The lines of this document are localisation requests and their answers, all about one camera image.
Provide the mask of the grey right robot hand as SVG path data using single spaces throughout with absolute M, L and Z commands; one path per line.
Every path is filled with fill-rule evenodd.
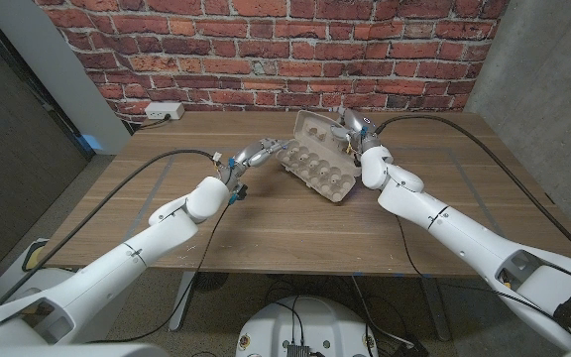
M 331 126 L 331 134 L 341 142 L 346 142 L 352 152 L 363 154 L 381 145 L 376 125 L 364 114 L 345 107 L 336 107 L 337 123 Z

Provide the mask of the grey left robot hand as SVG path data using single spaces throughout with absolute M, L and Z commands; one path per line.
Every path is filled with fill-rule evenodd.
M 261 166 L 286 145 L 287 140 L 272 138 L 260 139 L 248 145 L 220 166 L 220 180 L 232 190 L 248 168 Z

